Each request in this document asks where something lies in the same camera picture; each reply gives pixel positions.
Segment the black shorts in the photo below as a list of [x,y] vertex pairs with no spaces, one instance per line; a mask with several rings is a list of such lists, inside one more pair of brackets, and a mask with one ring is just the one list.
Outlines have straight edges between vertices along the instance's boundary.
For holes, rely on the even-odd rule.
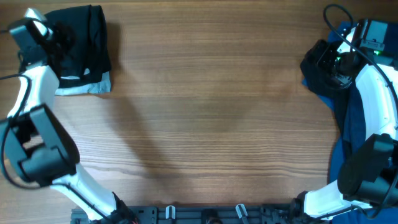
[[65,58],[60,62],[60,88],[78,87],[102,80],[111,70],[108,55],[108,32],[100,5],[77,6],[46,13],[51,25],[62,30],[69,41]]

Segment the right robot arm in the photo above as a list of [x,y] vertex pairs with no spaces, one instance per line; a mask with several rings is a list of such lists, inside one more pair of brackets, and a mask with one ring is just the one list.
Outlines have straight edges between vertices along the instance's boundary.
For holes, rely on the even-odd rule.
[[304,193],[302,213],[312,220],[331,220],[355,209],[397,207],[397,93],[392,81],[397,71],[359,54],[320,39],[300,65],[308,88],[333,99],[336,115],[339,109],[349,114],[349,93],[358,91],[360,127],[342,125],[341,130],[366,138],[360,146],[345,141],[338,178]]

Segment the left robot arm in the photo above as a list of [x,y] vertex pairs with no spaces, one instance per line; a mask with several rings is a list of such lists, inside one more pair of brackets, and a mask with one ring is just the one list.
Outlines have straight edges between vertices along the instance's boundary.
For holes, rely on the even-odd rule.
[[7,28],[20,47],[22,70],[17,101],[1,121],[1,158],[8,158],[24,185],[12,180],[4,165],[4,177],[15,187],[50,187],[66,195],[93,223],[127,223],[127,206],[115,193],[102,187],[80,163],[72,137],[52,112],[55,92],[69,56],[73,36],[66,27],[45,19],[25,17]]

